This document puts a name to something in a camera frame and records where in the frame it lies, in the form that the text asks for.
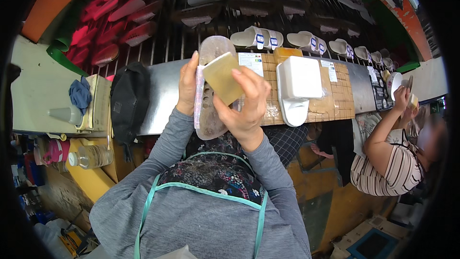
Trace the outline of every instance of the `hand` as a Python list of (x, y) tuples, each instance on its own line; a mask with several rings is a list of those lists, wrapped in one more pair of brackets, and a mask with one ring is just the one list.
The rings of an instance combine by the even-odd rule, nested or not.
[(395, 96), (395, 106), (393, 107), (394, 110), (403, 113), (406, 110), (407, 105), (409, 104), (409, 95), (410, 89), (400, 86), (396, 89), (394, 96)]
[(406, 107), (406, 110), (402, 114), (401, 120), (409, 122), (412, 119), (414, 119), (418, 113), (419, 113), (419, 103), (417, 102), (417, 106), (413, 110), (411, 110), (409, 107)]
[(213, 103), (220, 120), (243, 149), (251, 152), (259, 147), (264, 138), (260, 121), (267, 109), (267, 96), (271, 87), (262, 77), (244, 66), (241, 66), (241, 72), (233, 69), (232, 76), (246, 95), (241, 112), (230, 109), (217, 95), (214, 95)]
[(180, 69), (179, 101), (176, 108), (188, 116), (193, 115), (196, 92), (195, 73), (198, 66), (198, 58), (198, 51), (195, 51), (190, 61)]

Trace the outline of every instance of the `gray long-sleeve shirt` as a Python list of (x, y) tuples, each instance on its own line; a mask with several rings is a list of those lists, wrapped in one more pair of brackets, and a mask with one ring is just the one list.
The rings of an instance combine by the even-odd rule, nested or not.
[[(133, 258), (153, 180), (181, 159), (193, 130), (193, 118), (174, 109), (149, 158), (91, 209), (94, 233), (113, 259)], [(245, 154), (269, 195), (258, 258), (311, 258), (293, 182), (268, 138)], [(141, 231), (141, 257), (156, 258), (188, 244), (198, 259), (250, 259), (258, 217), (258, 210), (242, 203), (179, 187), (160, 189)]]

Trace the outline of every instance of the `floral pattern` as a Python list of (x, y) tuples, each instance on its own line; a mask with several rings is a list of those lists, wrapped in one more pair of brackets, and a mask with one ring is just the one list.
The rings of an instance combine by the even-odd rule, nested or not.
[[(246, 159), (238, 141), (229, 132), (209, 141), (202, 141), (193, 134), (186, 156), (199, 152), (230, 153)], [(265, 195), (265, 189), (249, 167), (240, 159), (225, 154), (201, 154), (178, 162), (160, 175), (158, 186), (167, 182), (182, 182), (259, 205)]]

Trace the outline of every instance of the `woman in striped shirt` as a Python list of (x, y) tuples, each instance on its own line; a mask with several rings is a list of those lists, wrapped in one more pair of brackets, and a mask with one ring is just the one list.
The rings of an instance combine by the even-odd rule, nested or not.
[[(425, 123), (417, 141), (417, 146), (405, 138), (404, 128), (417, 115), (417, 109), (406, 110), (410, 90), (400, 86), (394, 93), (395, 106), (372, 131), (364, 144), (366, 157), (353, 152), (351, 120), (331, 121), (323, 125), (318, 145), (312, 150), (320, 155), (328, 152), (333, 145), (337, 151), (339, 172), (344, 185), (351, 182), (361, 192), (375, 196), (397, 196), (410, 191), (423, 181), (431, 165), (440, 161), (447, 144), (446, 126), (442, 118), (431, 116)], [(399, 123), (401, 143), (387, 142), (388, 135), (404, 113)]]

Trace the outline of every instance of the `blue frame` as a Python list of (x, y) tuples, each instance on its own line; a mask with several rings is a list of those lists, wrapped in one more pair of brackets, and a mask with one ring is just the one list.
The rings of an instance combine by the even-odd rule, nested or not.
[(388, 239), (388, 243), (383, 249), (380, 251), (380, 253), (375, 257), (375, 259), (386, 259), (388, 255), (395, 249), (396, 245), (398, 244), (399, 240), (394, 238), (393, 236), (388, 235), (387, 233), (383, 233), (382, 231), (372, 228), (368, 233), (366, 233), (361, 239), (359, 239), (355, 244), (351, 245), (350, 247), (347, 248), (347, 251), (350, 252), (350, 254), (357, 259), (368, 259), (359, 251), (356, 250), (357, 247), (359, 247), (361, 244), (364, 243), (365, 240), (367, 240), (372, 234), (377, 233), (378, 235)]

